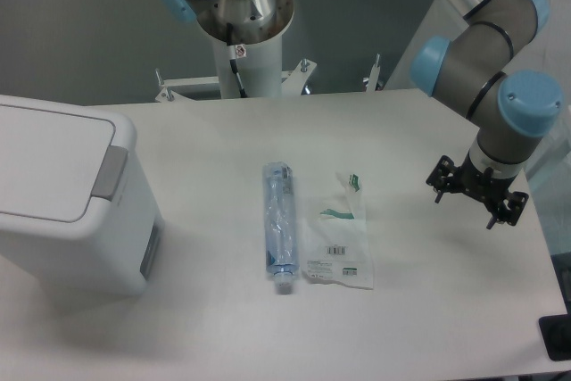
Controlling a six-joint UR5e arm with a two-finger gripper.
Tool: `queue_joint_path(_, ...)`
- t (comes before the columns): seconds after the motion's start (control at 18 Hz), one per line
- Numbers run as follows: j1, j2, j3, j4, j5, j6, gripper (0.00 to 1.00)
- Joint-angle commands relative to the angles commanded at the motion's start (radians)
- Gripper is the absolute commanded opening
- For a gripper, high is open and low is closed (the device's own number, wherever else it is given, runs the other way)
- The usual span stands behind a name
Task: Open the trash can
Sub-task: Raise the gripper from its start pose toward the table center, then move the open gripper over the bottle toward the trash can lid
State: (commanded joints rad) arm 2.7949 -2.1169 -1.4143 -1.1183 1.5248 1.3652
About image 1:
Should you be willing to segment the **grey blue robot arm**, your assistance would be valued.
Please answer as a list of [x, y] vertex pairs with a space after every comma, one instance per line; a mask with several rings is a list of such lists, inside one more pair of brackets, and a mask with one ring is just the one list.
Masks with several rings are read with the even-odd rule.
[[[528, 196], [510, 185], [563, 104], [552, 77], [505, 67], [542, 31], [548, 0], [449, 0], [466, 22], [453, 40], [430, 38], [410, 65], [426, 95], [478, 127], [465, 160], [436, 164], [427, 184], [438, 195], [463, 194], [480, 203], [491, 223], [516, 225]], [[294, 16], [293, 0], [162, 0], [179, 21], [196, 22], [216, 56], [225, 98], [299, 95], [301, 72], [282, 71], [281, 37]]]

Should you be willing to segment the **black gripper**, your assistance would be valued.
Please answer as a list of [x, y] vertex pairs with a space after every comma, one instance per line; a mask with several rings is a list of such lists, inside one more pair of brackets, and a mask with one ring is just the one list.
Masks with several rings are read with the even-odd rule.
[[510, 192], [509, 186], [514, 178], [495, 178], [488, 168], [480, 171], [467, 156], [460, 167], [452, 159], [443, 155], [426, 179], [426, 184], [436, 193], [435, 203], [439, 203], [445, 194], [457, 194], [460, 191], [480, 203], [491, 214], [486, 228], [507, 223], [515, 227], [529, 200], [529, 194]]

